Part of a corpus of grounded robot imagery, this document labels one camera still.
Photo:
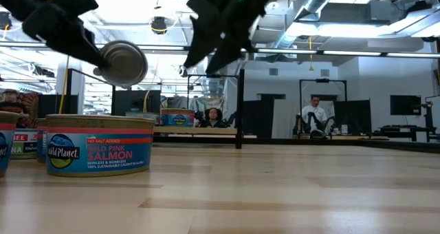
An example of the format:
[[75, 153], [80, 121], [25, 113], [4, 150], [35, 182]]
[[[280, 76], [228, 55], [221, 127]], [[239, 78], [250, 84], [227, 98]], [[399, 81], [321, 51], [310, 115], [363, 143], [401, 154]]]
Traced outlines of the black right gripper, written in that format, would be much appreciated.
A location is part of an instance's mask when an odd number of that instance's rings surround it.
[[206, 74], [215, 74], [241, 58], [241, 50], [253, 52], [249, 29], [257, 17], [265, 16], [270, 0], [188, 0], [187, 6], [197, 14], [190, 16], [193, 37], [184, 67], [197, 65], [222, 39], [208, 64]]

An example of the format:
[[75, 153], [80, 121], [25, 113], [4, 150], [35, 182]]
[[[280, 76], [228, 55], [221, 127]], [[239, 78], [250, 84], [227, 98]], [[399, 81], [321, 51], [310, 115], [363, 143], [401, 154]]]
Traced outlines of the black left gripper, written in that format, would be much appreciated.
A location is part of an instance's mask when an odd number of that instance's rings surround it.
[[44, 41], [56, 52], [72, 56], [97, 67], [108, 61], [95, 44], [95, 34], [77, 16], [98, 8], [96, 0], [0, 0], [0, 5], [22, 21], [23, 31]]

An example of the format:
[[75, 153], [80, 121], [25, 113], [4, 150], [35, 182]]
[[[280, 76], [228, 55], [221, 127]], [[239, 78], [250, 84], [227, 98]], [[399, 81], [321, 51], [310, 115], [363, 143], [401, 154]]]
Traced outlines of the Bumble Bee light tuna can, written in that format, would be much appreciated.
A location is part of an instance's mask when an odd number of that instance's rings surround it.
[[16, 129], [10, 159], [36, 159], [37, 134], [36, 129]]
[[125, 116], [132, 118], [143, 118], [155, 121], [155, 126], [160, 124], [160, 114], [152, 112], [127, 111]]
[[128, 41], [111, 41], [103, 46], [100, 55], [109, 63], [107, 67], [96, 67], [95, 76], [108, 83], [130, 88], [140, 83], [148, 72], [148, 61], [143, 51]]

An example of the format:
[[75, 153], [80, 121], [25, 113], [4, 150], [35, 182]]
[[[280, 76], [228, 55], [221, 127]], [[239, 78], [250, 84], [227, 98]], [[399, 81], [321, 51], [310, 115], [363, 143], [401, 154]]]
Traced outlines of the Wild Planet pink salmon can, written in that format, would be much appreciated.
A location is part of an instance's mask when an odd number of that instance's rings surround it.
[[150, 167], [154, 120], [51, 114], [46, 125], [46, 166], [52, 176], [120, 176]]
[[191, 109], [166, 108], [161, 111], [162, 125], [169, 127], [193, 127], [195, 112]]
[[45, 163], [45, 152], [46, 152], [46, 119], [39, 118], [36, 120], [37, 128], [37, 151], [36, 157], [38, 162]]
[[0, 111], [0, 178], [8, 169], [18, 119], [17, 113]]

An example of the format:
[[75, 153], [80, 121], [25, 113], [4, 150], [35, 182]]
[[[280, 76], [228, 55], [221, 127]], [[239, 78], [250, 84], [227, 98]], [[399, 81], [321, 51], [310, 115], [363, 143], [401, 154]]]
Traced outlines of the wooden shelf board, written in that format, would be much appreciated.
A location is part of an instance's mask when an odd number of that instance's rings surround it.
[[154, 127], [155, 135], [166, 137], [189, 138], [236, 138], [238, 132], [235, 128], [203, 128], [203, 127]]

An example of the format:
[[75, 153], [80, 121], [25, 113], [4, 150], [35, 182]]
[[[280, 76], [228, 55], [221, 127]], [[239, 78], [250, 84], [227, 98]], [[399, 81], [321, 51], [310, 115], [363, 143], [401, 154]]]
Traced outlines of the black ceiling dome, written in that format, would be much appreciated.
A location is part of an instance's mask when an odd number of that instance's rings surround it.
[[166, 18], [165, 17], [153, 17], [151, 22], [151, 30], [158, 35], [167, 33]]

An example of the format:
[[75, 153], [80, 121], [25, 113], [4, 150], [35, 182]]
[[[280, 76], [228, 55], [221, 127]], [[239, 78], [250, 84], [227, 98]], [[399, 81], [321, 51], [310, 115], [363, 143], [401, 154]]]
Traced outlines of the person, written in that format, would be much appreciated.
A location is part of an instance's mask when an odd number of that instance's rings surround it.
[[206, 110], [206, 118], [199, 122], [199, 127], [203, 128], [227, 128], [229, 124], [223, 119], [223, 112], [212, 107]]
[[309, 105], [302, 108], [302, 117], [305, 122], [307, 122], [307, 113], [313, 112], [317, 119], [324, 122], [327, 120], [326, 112], [323, 108], [319, 106], [320, 98], [318, 96], [311, 96], [311, 101]]

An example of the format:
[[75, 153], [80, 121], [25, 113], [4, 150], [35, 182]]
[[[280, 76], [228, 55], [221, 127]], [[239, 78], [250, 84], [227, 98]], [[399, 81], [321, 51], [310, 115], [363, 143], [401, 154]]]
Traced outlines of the black partition panel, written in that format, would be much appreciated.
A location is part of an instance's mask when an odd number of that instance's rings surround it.
[[370, 100], [336, 101], [333, 106], [337, 128], [342, 129], [346, 125], [348, 133], [353, 135], [372, 132]]
[[257, 138], [271, 138], [274, 117], [274, 95], [261, 94], [259, 100], [243, 103], [243, 133]]

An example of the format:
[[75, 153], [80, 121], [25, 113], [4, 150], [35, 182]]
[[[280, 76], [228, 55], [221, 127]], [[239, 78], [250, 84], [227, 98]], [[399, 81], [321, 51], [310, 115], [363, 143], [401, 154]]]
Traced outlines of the yellow pendant lamp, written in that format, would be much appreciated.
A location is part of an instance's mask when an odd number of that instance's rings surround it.
[[[308, 38], [308, 42], [309, 42], [309, 49], [312, 50], [312, 36], [309, 36]], [[313, 54], [309, 55], [309, 73], [313, 73], [314, 72], [314, 67], [313, 67]]]

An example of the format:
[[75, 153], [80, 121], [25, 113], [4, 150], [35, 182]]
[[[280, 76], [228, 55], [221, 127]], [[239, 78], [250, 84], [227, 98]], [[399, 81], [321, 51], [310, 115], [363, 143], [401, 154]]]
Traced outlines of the patterned red tapestry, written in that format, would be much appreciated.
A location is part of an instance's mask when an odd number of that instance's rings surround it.
[[35, 129], [38, 118], [39, 94], [23, 93], [15, 89], [5, 89], [0, 93], [0, 111], [9, 111], [19, 115], [16, 127]]

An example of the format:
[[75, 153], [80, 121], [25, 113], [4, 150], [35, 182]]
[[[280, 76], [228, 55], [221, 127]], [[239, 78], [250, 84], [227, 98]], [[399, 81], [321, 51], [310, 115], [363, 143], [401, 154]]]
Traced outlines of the black background robot arms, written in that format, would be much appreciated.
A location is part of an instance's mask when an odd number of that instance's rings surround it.
[[304, 121], [300, 114], [296, 115], [296, 121], [293, 128], [293, 135], [300, 136], [301, 134], [309, 134], [310, 139], [325, 140], [327, 135], [325, 129], [327, 128], [330, 120], [334, 120], [332, 116], [324, 122], [317, 119], [313, 112], [307, 113], [307, 122]]

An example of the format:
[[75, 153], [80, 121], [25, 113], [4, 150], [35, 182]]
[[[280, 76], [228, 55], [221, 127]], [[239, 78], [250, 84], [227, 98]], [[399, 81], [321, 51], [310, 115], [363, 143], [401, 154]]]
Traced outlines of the long strip light bar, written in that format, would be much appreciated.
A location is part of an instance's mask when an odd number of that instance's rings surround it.
[[[44, 43], [34, 42], [12, 42], [0, 41], [0, 47], [12, 47], [23, 49], [47, 50]], [[143, 52], [188, 52], [188, 46], [178, 45], [138, 45]], [[299, 50], [299, 49], [276, 49], [256, 48], [256, 54], [283, 54], [298, 55], [307, 54], [312, 56], [365, 56], [403, 59], [440, 59], [440, 53], [418, 53], [418, 52], [364, 52], [364, 51], [342, 51], [342, 50]]]

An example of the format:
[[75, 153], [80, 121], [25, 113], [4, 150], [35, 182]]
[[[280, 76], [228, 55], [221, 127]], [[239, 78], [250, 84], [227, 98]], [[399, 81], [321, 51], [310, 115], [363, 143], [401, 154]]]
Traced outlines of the black background desk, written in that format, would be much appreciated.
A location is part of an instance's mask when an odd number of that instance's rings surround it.
[[375, 130], [375, 136], [388, 138], [407, 138], [411, 142], [417, 142], [417, 133], [425, 133], [426, 141], [440, 140], [440, 134], [436, 133], [436, 127], [418, 127], [416, 125], [387, 125]]

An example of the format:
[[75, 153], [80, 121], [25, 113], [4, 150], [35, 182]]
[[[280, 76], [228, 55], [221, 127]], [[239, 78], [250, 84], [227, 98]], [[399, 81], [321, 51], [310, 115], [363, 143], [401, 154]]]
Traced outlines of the black metal shelf frame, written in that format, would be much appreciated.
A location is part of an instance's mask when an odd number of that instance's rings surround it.
[[[111, 97], [111, 115], [114, 116], [114, 94], [116, 92], [116, 86], [112, 85], [104, 80], [101, 80], [95, 76], [92, 76], [90, 74], [86, 74], [84, 72], [81, 72], [76, 69], [67, 68], [65, 70], [65, 80], [66, 82], [63, 83], [63, 94], [62, 99], [64, 102], [64, 98], [68, 97], [70, 98], [72, 94], [72, 79], [73, 79], [73, 73], [77, 73], [80, 75], [83, 75], [85, 77], [92, 78], [96, 81], [100, 81], [101, 83], [108, 84], [112, 86], [112, 97]], [[238, 75], [202, 75], [202, 74], [191, 74], [190, 76], [202, 76], [202, 77], [224, 77], [224, 78], [235, 78], [237, 80], [237, 100], [236, 100], [236, 112], [234, 115], [234, 128], [237, 130], [238, 135], [236, 138], [224, 138], [223, 141], [221, 141], [221, 138], [189, 138], [189, 137], [166, 137], [161, 135], [153, 135], [153, 140], [160, 143], [202, 143], [202, 144], [231, 144], [235, 145], [236, 149], [241, 149], [244, 141], [243, 137], [243, 103], [244, 103], [244, 83], [245, 83], [245, 70], [239, 70]], [[59, 112], [63, 112], [63, 103], [60, 104]]]

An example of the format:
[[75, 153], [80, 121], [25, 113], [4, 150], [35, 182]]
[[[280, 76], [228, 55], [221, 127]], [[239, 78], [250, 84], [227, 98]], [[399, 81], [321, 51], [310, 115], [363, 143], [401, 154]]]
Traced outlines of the black background stand frame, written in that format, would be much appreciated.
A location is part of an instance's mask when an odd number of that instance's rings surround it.
[[299, 80], [299, 99], [300, 99], [300, 109], [299, 114], [303, 117], [303, 82], [314, 82], [314, 83], [343, 83], [344, 84], [344, 101], [348, 101], [347, 94], [347, 81], [346, 80], [332, 80], [329, 78], [316, 78], [316, 79], [300, 79]]

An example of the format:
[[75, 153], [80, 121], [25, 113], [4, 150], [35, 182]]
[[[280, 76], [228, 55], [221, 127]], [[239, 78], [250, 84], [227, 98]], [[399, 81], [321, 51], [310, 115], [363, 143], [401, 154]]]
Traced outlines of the black wall monitor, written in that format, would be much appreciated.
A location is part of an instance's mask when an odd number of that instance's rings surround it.
[[420, 116], [421, 96], [391, 95], [390, 114], [392, 116]]

